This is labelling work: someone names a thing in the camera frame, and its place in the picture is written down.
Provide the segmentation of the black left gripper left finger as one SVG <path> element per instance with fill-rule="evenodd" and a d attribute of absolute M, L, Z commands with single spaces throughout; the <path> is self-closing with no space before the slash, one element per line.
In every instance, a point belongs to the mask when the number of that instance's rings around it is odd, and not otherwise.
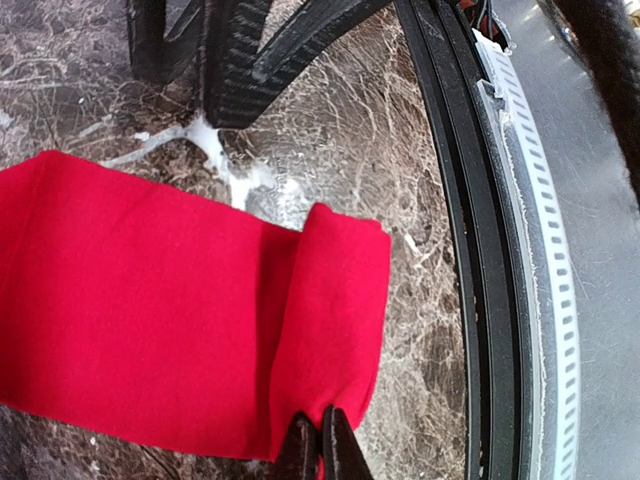
<path fill-rule="evenodd" d="M 315 480 L 318 474 L 318 430 L 302 411 L 289 424 L 286 436 L 274 463 L 275 480 Z"/>

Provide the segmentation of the red sock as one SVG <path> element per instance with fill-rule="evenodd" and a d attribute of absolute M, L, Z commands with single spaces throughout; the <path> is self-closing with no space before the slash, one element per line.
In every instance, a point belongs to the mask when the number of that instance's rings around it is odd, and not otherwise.
<path fill-rule="evenodd" d="M 298 412 L 363 420 L 391 240 L 289 230 L 46 151 L 1 175 L 1 401 L 183 453 L 274 460 Z"/>

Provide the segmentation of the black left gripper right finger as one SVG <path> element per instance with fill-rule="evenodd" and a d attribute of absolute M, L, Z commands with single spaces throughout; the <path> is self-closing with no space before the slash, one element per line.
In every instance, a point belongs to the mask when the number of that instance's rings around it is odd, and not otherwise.
<path fill-rule="evenodd" d="M 328 480 L 373 479 L 345 412 L 334 406 L 323 414 L 322 456 Z"/>

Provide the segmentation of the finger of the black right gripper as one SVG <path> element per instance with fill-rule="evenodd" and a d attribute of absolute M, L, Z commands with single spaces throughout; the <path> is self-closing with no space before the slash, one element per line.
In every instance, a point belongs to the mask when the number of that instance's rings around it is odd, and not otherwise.
<path fill-rule="evenodd" d="M 265 45 L 270 1 L 206 1 L 202 109 L 214 128 L 245 129 L 329 45 L 385 6 L 383 1 L 308 0 Z"/>
<path fill-rule="evenodd" d="M 189 1 L 168 34 L 165 0 L 126 2 L 128 48 L 136 80 L 167 85 L 193 60 L 200 41 L 203 1 Z"/>

